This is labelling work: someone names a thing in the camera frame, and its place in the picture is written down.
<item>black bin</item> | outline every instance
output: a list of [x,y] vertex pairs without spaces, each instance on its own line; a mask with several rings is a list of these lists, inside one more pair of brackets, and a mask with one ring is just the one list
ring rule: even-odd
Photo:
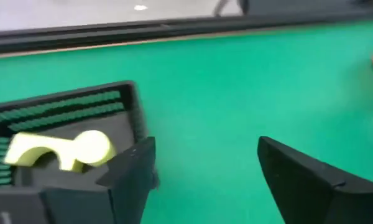
[[[59,170],[53,153],[33,167],[2,163],[14,134],[73,139],[105,133],[116,156],[81,173]],[[147,137],[132,82],[66,91],[0,104],[0,223],[140,223],[157,185],[155,139]]]

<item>basket slot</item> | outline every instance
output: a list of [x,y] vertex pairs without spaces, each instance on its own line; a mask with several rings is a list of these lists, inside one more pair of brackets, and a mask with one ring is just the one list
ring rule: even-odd
[[10,138],[0,137],[0,144],[7,144],[10,142]]
[[82,110],[72,111],[68,113],[56,114],[53,116],[46,116],[43,118],[37,118],[27,120],[19,123],[13,123],[9,125],[9,128],[13,131],[23,131],[26,129],[39,128],[41,126],[51,125],[55,123],[63,123],[66,121],[72,121],[80,118],[87,118],[97,116],[105,113],[113,113],[124,110],[122,103],[110,103],[102,106],[95,106]]
[[119,91],[107,91],[98,94],[92,94],[87,96],[81,96],[77,98],[71,98],[67,100],[56,101],[53,103],[45,103],[38,106],[30,106],[21,109],[14,109],[0,112],[0,122],[10,121],[13,119],[25,118],[28,116],[35,116],[43,114],[48,110],[64,108],[72,105],[89,105],[98,102],[104,102],[109,100],[116,100],[120,98]]

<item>gray floor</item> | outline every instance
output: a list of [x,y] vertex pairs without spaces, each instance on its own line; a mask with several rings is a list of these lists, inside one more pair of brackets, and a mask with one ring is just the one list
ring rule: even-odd
[[[0,0],[0,30],[210,17],[219,0]],[[222,16],[241,14],[229,0]]]

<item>table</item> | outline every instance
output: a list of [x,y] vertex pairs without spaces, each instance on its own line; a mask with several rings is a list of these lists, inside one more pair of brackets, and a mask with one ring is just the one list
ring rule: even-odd
[[373,21],[0,58],[0,102],[134,80],[162,178],[151,223],[283,223],[270,136],[373,180]]

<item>yellow plastic part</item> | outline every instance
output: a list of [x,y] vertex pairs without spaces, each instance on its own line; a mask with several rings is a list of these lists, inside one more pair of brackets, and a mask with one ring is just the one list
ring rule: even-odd
[[101,131],[85,131],[74,140],[18,133],[10,143],[4,163],[33,166],[40,156],[50,151],[57,155],[60,170],[74,172],[81,171],[83,164],[100,166],[116,154],[111,141]]

